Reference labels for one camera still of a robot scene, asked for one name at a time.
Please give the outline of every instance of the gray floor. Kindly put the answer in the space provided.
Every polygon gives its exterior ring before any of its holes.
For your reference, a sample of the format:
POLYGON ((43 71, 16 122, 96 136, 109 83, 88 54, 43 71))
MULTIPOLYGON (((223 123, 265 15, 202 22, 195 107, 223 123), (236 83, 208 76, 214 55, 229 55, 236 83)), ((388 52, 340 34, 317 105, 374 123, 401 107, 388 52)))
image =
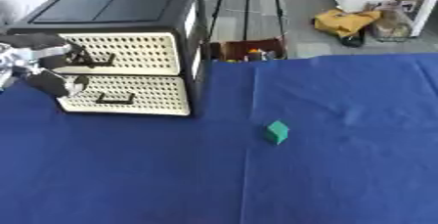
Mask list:
MULTIPOLYGON (((208 15, 217 0, 205 0, 208 15)), ((383 53, 418 53, 438 51, 438 11, 432 16, 421 37, 405 43, 380 43, 371 36, 361 49, 341 46, 337 40, 313 29, 310 19, 335 7, 332 0, 282 0, 285 10, 287 48, 290 58, 310 58, 321 55, 363 55, 383 53)), ((224 0, 212 40, 241 40, 244 0, 224 0)), ((274 0, 251 0, 249 39, 280 36, 274 0)))

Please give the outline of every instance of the drawer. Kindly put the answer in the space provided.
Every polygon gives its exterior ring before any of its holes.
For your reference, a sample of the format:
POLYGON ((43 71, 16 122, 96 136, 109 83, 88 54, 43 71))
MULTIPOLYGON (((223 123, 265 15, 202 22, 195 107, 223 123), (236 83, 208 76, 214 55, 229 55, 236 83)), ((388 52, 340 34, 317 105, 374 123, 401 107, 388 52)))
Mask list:
MULTIPOLYGON (((77 75, 65 75, 75 79, 77 75)), ((90 75, 89 86, 73 97, 57 99, 66 112, 189 115, 181 77, 90 75)))
POLYGON ((74 33, 61 34, 64 39, 85 47, 96 63, 105 67, 60 67, 59 73, 177 75, 181 71, 175 37, 169 32, 152 33, 74 33))

